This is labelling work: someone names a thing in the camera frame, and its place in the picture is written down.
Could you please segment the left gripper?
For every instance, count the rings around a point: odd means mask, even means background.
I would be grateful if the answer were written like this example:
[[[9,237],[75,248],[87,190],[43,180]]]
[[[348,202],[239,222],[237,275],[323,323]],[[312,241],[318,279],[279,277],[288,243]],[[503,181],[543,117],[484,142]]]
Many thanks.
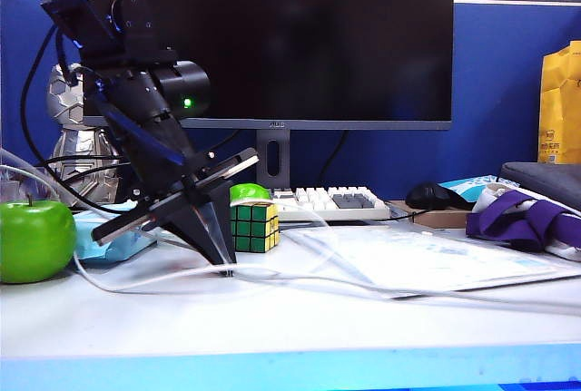
[[[142,184],[135,209],[96,228],[103,244],[131,228],[163,228],[211,264],[236,262],[231,234],[230,177],[258,162],[253,148],[213,163],[196,151],[150,73],[86,69],[84,94],[111,128]]]

